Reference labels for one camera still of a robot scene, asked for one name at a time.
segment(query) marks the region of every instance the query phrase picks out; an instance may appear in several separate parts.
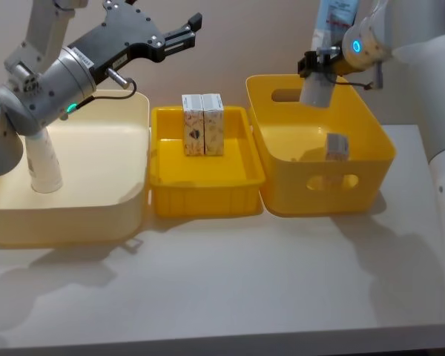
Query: blue indicator light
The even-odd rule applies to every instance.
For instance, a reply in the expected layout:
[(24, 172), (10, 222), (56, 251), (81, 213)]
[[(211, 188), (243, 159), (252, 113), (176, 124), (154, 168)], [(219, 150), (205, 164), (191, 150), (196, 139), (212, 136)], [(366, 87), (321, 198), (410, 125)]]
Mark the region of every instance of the blue indicator light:
[(361, 41), (355, 40), (353, 41), (353, 51), (356, 53), (361, 53), (363, 49), (363, 45), (361, 44)]
[(72, 113), (73, 111), (75, 111), (76, 108), (77, 108), (77, 104), (76, 104), (76, 103), (71, 104), (71, 105), (69, 105), (69, 106), (67, 107), (66, 112), (67, 112), (67, 113)]

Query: cardboard box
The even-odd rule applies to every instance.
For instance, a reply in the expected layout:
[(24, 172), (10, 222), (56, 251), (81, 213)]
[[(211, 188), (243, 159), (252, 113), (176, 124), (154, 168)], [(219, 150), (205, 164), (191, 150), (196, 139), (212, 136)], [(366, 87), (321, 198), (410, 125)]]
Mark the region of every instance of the cardboard box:
[[(345, 162), (349, 159), (349, 140), (347, 136), (338, 133), (328, 133), (326, 136), (326, 160)], [(324, 177), (324, 186), (328, 188), (340, 188), (344, 183), (344, 175)]]
[(205, 154), (205, 129), (202, 97), (183, 95), (183, 115), (185, 130), (183, 145), (186, 156), (203, 156)]
[(224, 107), (221, 95), (202, 96), (205, 111), (205, 154), (222, 156), (224, 154)]

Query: yellow bin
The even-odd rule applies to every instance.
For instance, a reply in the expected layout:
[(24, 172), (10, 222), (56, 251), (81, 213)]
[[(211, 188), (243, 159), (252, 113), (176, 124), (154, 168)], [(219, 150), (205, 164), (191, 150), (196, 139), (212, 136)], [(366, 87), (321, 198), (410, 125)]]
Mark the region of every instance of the yellow bin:
[(260, 211), (265, 175), (245, 109), (225, 107), (224, 156), (186, 156), (182, 107), (152, 112), (150, 183), (161, 217), (232, 217)]
[[(322, 109), (299, 103), (302, 85), (292, 75), (247, 80), (267, 209), (280, 216), (368, 210), (395, 158), (394, 145), (353, 88), (338, 85), (330, 108)], [(328, 133), (349, 138), (349, 161), (325, 160)]]

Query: basket handle hole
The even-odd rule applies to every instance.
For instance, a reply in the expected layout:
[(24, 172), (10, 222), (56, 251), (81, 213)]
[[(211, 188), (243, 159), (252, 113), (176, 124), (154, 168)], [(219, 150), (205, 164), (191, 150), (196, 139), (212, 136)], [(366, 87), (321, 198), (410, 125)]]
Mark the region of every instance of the basket handle hole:
[(310, 191), (350, 191), (358, 186), (359, 177), (354, 174), (313, 176), (306, 183)]
[(299, 102), (301, 89), (276, 89), (272, 93), (274, 102)]

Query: plastic storage basket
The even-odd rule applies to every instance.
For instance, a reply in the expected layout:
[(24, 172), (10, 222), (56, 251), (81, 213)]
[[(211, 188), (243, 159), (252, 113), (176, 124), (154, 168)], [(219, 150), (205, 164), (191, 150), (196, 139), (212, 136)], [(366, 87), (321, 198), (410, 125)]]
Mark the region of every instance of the plastic storage basket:
[[(121, 90), (98, 90), (121, 96)], [(64, 185), (51, 194), (30, 186), (26, 155), (0, 177), (0, 247), (109, 243), (142, 224), (148, 158), (148, 99), (96, 100), (56, 120), (49, 132)]]
[[(291, 75), (247, 80), (267, 209), (281, 216), (369, 209), (395, 158), (393, 144), (353, 88), (337, 86), (323, 109), (300, 104), (302, 85)], [(325, 160), (328, 133), (349, 138), (349, 161)], [(327, 188), (333, 178), (340, 184)]]
[(186, 156), (183, 110), (152, 112), (150, 182), (161, 217), (231, 217), (260, 210), (265, 181), (243, 108), (225, 107), (224, 156)]

